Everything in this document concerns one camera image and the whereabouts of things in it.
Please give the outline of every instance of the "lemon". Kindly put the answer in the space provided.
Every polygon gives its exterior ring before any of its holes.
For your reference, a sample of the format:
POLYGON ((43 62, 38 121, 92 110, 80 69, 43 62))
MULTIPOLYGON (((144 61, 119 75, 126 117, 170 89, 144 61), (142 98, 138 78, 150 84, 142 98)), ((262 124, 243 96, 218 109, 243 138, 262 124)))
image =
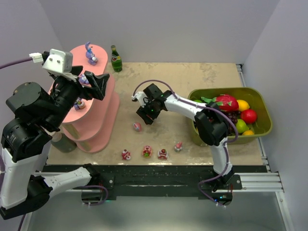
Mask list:
POLYGON ((254 135, 255 133, 252 131, 252 130, 247 130, 247 131, 244 131, 244 133, 242 134, 243 136, 251 136, 251 135, 254 135))
POLYGON ((237 103, 239 104, 239 111, 245 111, 250 108, 249 104, 245 100, 237 100, 237 103))
POLYGON ((239 133, 243 133, 243 132, 249 130, 249 127, 247 126, 245 121, 243 121, 242 119, 238 119, 235 126, 236 126, 236 129, 239 133))

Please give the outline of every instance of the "green leaf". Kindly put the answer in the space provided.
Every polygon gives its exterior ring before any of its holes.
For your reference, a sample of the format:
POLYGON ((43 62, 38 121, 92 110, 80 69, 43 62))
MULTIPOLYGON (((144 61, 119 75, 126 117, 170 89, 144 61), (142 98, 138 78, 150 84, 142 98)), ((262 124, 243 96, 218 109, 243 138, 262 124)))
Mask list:
POLYGON ((201 97, 201 100, 202 100, 203 102, 205 102, 205 103, 209 103, 209 102, 212 101, 212 99, 208 99, 208 98, 206 98, 206 97, 201 97))

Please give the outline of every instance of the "olive green bin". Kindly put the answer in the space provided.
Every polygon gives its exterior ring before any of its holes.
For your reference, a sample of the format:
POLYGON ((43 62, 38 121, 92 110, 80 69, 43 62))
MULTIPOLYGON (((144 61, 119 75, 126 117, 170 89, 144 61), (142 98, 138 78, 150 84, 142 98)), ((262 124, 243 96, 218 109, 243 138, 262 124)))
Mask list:
MULTIPOLYGON (((193 90, 188 99, 200 100, 201 97, 214 98, 221 94, 229 94, 235 97, 237 100, 245 100, 248 102, 251 109, 257 113, 257 121, 253 124, 248 124, 249 128, 254 131, 254 135, 242 136, 239 135, 236 142, 230 144, 246 144, 258 137, 265 136, 272 130, 272 121, 270 115, 265 106, 264 100, 260 93, 253 88, 215 88, 215 89, 197 89, 193 90)), ((200 139, 197 130, 193 125, 193 121, 188 119, 189 133, 192 141, 199 146, 206 146, 206 144, 200 139)))

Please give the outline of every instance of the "cable connector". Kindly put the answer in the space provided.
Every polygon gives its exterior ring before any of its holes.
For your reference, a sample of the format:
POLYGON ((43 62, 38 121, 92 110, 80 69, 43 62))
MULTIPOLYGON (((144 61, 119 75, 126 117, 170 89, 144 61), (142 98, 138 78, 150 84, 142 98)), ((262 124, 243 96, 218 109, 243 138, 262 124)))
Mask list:
POLYGON ((41 63, 41 62, 44 61, 41 53, 38 53, 38 52, 37 53, 31 53, 31 54, 29 54, 29 56, 32 58, 32 61, 34 63, 41 63))

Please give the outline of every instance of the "toy figurine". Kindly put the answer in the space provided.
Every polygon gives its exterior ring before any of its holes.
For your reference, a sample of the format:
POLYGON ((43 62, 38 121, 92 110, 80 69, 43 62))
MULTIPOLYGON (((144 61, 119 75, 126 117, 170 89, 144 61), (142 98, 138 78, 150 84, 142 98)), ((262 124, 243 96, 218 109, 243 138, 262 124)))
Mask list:
POLYGON ((142 156, 144 158, 150 158, 152 156, 152 148, 148 145, 144 146, 142 156))
POLYGON ((134 129, 135 129, 136 131, 141 131, 141 124, 140 124, 140 123, 135 122, 135 123, 133 124, 133 126, 134 126, 134 129))
POLYGON ((168 152, 166 149, 162 149, 158 152, 158 159, 160 160, 167 160, 168 159, 168 152))
POLYGON ((130 152, 124 149, 122 152, 122 158, 123 160, 130 160, 130 152))
POLYGON ((97 64, 98 58, 95 57, 95 54, 93 54, 92 49, 89 47, 90 42, 86 43, 86 57, 89 59, 88 63, 95 66, 97 64))
POLYGON ((178 142, 175 146, 174 146, 174 150, 179 153, 182 149, 183 149, 183 146, 182 146, 183 142, 178 142))
POLYGON ((86 107, 85 102, 82 101, 81 98, 78 97, 78 99, 74 103, 75 110, 84 109, 86 107))
POLYGON ((89 81, 84 74, 81 74, 81 76, 79 77, 79 82, 84 84, 89 84, 89 81))

